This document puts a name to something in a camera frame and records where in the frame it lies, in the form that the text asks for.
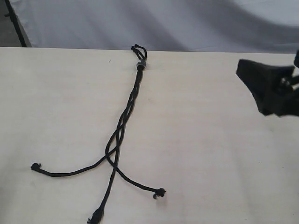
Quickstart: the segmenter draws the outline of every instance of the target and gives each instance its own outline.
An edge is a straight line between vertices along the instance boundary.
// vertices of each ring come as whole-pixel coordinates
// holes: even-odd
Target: table surface
[[[165,188],[154,200],[118,175],[104,224],[297,224],[299,123],[264,117],[235,75],[247,58],[294,55],[149,52],[119,167]],[[0,48],[0,223],[83,224],[112,171],[95,163],[136,76],[131,51]]]

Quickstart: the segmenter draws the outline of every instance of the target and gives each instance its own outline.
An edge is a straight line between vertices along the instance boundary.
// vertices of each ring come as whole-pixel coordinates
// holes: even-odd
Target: black cord
[[[33,171],[36,171],[38,173],[47,175],[47,176],[51,176],[51,177],[66,177],[66,176],[73,176],[73,175],[77,175],[80,173],[83,173],[85,171],[91,170],[96,168],[98,165],[100,165],[105,159],[108,160],[108,162],[111,164],[111,166],[113,167],[111,176],[110,176],[110,180],[109,180],[109,184],[108,184],[108,188],[106,190],[105,196],[102,200],[101,205],[99,206],[99,208],[93,213],[93,216],[91,219],[88,219],[89,224],[98,224],[103,216],[104,213],[104,207],[106,205],[106,202],[108,200],[109,194],[111,192],[111,188],[112,188],[112,184],[114,181],[114,177],[115,177],[115,173],[118,172],[120,174],[120,176],[127,182],[135,185],[136,187],[143,189],[143,190],[147,190],[147,191],[151,191],[154,192],[154,199],[156,199],[158,196],[163,197],[166,193],[166,191],[163,188],[160,189],[154,189],[154,188],[150,188],[147,186],[144,186],[142,184],[139,184],[133,180],[131,180],[130,178],[128,178],[119,168],[118,168],[118,160],[119,160],[119,154],[120,154],[120,146],[122,144],[123,141],[123,137],[124,137],[124,133],[125,133],[125,129],[126,129],[126,124],[127,121],[129,119],[129,117],[131,116],[131,113],[134,109],[134,105],[135,105],[135,101],[136,98],[138,96],[139,93],[139,89],[140,89],[140,83],[142,80],[142,76],[143,76],[143,70],[145,69],[146,66],[146,59],[147,59],[147,51],[144,47],[139,46],[137,44],[135,44],[135,46],[131,47],[132,51],[136,54],[136,56],[138,57],[138,59],[140,59],[140,62],[137,64],[137,75],[136,75],[136,80],[135,80],[135,84],[134,87],[131,91],[131,94],[129,96],[128,102],[127,102],[127,106],[125,108],[125,110],[123,111],[123,113],[121,114],[121,117],[118,121],[116,130],[113,132],[112,136],[110,137],[106,148],[105,148],[105,156],[103,156],[99,161],[97,161],[95,164],[79,169],[77,171],[73,171],[73,172],[69,172],[69,173],[51,173],[48,171],[45,171],[43,169],[41,169],[41,164],[38,163],[34,163],[31,166],[31,169]],[[109,151],[112,142],[114,141],[114,139],[116,139],[116,146]],[[114,162],[110,159],[110,156],[115,152],[115,158],[114,158]]]

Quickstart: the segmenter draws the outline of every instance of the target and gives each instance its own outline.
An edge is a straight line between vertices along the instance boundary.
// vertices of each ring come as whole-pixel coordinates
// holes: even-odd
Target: gray fabric
[[[289,52],[299,0],[11,0],[34,47]]]

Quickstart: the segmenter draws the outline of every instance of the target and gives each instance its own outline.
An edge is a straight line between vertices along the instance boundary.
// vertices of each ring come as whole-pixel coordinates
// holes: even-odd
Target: white backdrop
[[[11,0],[33,47],[290,52],[299,0]]]

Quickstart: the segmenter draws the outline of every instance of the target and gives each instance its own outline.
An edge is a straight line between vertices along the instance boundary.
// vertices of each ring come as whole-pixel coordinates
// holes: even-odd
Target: black pole
[[[25,47],[27,47],[27,44],[25,42],[24,36],[23,36],[21,28],[19,26],[17,16],[14,13],[13,7],[11,6],[9,0],[4,0],[4,1],[6,3],[7,9],[8,9],[8,14],[6,14],[4,16],[5,17],[10,17],[10,20],[13,23],[14,29],[15,29],[15,31],[16,31],[16,33],[18,35],[18,38],[19,38],[19,40],[21,42],[21,46],[25,48]]]

